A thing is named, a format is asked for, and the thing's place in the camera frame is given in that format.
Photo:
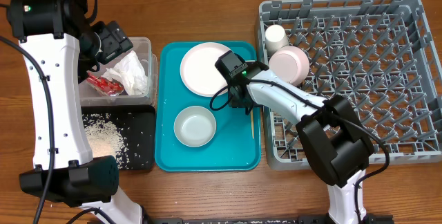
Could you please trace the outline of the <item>grey bowl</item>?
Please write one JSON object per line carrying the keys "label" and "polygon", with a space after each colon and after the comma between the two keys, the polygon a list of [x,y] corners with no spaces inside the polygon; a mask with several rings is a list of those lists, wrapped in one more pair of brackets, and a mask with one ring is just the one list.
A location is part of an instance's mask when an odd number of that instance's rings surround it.
{"label": "grey bowl", "polygon": [[178,113],[173,130],[175,137],[187,147],[202,147],[216,133],[217,123],[210,110],[202,106],[189,106]]}

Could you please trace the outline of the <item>white napkin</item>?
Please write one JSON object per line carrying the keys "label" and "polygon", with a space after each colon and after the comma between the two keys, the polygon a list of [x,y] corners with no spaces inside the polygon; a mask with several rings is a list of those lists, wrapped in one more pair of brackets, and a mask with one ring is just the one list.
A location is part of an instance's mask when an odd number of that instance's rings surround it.
{"label": "white napkin", "polygon": [[135,51],[131,51],[114,67],[107,68],[102,77],[116,80],[128,95],[142,95],[148,91],[148,78]]}

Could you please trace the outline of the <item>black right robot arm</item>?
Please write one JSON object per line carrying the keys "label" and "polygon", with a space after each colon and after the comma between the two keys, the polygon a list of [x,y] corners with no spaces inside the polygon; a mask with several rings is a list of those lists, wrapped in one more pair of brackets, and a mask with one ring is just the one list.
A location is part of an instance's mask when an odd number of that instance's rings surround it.
{"label": "black right robot arm", "polygon": [[215,61],[226,81],[227,104],[250,113],[266,106],[296,126],[309,166],[326,185],[329,210],[298,217],[298,223],[393,223],[391,215],[367,213],[363,181],[385,171],[390,154],[361,123],[346,97],[315,96],[282,81],[262,62],[228,51]]}

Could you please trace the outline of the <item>red snack wrapper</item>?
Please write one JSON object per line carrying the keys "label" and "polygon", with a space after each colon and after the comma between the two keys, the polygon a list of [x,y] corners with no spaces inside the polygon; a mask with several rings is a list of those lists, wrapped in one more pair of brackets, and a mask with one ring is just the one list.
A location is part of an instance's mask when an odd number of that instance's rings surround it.
{"label": "red snack wrapper", "polygon": [[105,96],[117,96],[124,91],[124,87],[119,82],[109,81],[104,77],[97,77],[92,73],[88,73],[86,81],[98,93]]}

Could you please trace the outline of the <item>wooden chopstick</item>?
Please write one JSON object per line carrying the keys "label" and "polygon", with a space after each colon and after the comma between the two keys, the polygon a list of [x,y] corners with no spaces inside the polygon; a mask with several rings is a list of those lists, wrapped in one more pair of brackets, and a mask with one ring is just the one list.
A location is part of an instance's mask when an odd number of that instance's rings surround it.
{"label": "wooden chopstick", "polygon": [[250,118],[251,118],[251,136],[254,139],[254,118],[253,118],[253,109],[250,111]]}

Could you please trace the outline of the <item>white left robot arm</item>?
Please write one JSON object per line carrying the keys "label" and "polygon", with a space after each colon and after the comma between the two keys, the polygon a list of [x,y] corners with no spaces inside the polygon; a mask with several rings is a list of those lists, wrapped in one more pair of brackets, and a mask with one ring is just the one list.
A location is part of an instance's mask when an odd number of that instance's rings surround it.
{"label": "white left robot arm", "polygon": [[19,176],[23,192],[91,213],[103,223],[150,223],[146,210],[119,186],[116,159],[94,157],[81,114],[79,84],[89,72],[128,51],[115,22],[96,19],[87,0],[11,0],[6,17],[23,55],[35,119],[33,168]]}

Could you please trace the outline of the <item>pale green cup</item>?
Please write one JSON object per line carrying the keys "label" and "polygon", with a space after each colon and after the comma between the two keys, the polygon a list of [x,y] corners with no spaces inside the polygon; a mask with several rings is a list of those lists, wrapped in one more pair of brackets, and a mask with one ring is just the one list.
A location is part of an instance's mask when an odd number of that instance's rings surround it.
{"label": "pale green cup", "polygon": [[288,45],[289,40],[281,25],[274,24],[265,30],[265,47],[268,56],[271,57],[276,51]]}

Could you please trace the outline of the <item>white rice pile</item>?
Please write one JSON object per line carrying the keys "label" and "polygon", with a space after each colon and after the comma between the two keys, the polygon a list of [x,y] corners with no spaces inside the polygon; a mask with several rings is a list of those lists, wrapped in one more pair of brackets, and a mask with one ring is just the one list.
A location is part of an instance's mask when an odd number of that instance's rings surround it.
{"label": "white rice pile", "polygon": [[84,113],[85,133],[93,156],[112,156],[118,169],[148,169],[150,162],[142,157],[140,141],[130,137],[134,127],[129,126],[126,116],[116,113]]}

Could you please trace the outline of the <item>pink bowl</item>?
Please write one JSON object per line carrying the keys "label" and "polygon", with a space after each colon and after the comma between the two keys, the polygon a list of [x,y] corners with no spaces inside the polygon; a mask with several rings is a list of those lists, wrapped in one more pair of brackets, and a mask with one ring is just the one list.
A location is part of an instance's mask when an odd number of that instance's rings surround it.
{"label": "pink bowl", "polygon": [[281,80],[294,86],[301,84],[307,78],[309,66],[305,52],[295,46],[280,48],[269,60],[269,68]]}

